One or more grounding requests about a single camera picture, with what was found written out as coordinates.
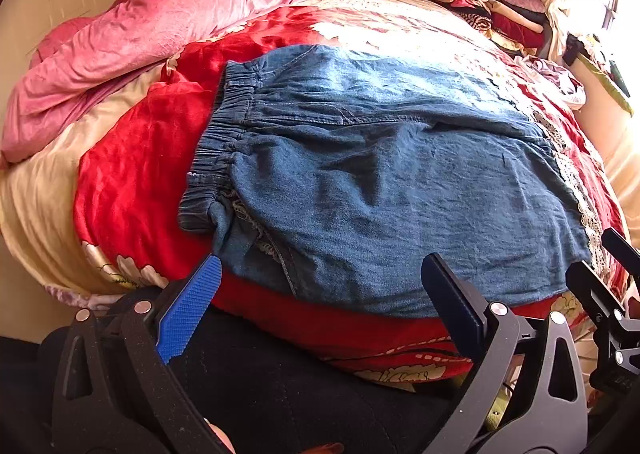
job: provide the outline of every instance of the beige bed sheet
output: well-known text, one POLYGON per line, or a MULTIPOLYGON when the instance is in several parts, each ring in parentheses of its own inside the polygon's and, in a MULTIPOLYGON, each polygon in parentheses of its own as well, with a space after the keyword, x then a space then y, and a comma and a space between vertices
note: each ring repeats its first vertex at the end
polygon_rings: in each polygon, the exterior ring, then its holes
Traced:
POLYGON ((159 64, 108 96, 0 178, 0 230, 9 251, 50 294, 71 305, 102 309, 125 291, 89 264, 74 230, 78 165, 120 116, 146 96, 161 68, 159 64))

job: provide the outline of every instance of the window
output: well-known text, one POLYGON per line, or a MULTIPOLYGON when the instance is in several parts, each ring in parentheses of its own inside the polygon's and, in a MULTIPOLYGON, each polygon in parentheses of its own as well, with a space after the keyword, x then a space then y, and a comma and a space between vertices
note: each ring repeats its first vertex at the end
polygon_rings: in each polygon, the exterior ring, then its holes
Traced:
POLYGON ((572 0, 568 17, 572 34, 595 34, 603 42, 629 90, 630 103, 640 110, 640 0, 572 0))

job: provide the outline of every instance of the red folded cloth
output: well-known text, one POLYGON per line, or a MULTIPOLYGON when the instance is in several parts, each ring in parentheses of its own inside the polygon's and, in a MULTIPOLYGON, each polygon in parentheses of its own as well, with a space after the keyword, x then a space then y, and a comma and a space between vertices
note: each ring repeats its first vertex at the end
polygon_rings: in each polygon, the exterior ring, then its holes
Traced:
POLYGON ((535 33, 529 28, 521 26, 496 12, 491 13, 491 20, 493 29, 497 29, 511 40, 521 43, 526 48, 540 49, 545 45, 545 36, 543 33, 535 33))

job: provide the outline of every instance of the black pants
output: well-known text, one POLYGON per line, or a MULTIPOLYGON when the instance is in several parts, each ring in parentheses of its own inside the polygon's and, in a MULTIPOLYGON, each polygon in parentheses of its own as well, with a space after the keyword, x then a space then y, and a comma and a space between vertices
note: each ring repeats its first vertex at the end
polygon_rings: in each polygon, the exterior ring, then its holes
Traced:
MULTIPOLYGON (((143 296, 124 297, 116 311, 143 296)), ((40 346, 0 339, 3 454, 56 454, 51 402, 65 337, 62 328, 40 346)), ((365 382, 213 308, 170 366, 238 454, 296 454, 332 442, 346 454, 418 453, 450 398, 442 382, 420 394, 365 382)))

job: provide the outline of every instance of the stack of folded clothes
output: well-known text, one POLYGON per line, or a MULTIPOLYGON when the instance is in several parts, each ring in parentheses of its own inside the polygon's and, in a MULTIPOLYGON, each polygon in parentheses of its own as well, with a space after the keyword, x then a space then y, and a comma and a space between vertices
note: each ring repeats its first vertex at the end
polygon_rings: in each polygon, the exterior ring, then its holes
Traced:
POLYGON ((535 55, 547 22, 540 0, 435 0, 511 55, 535 55))

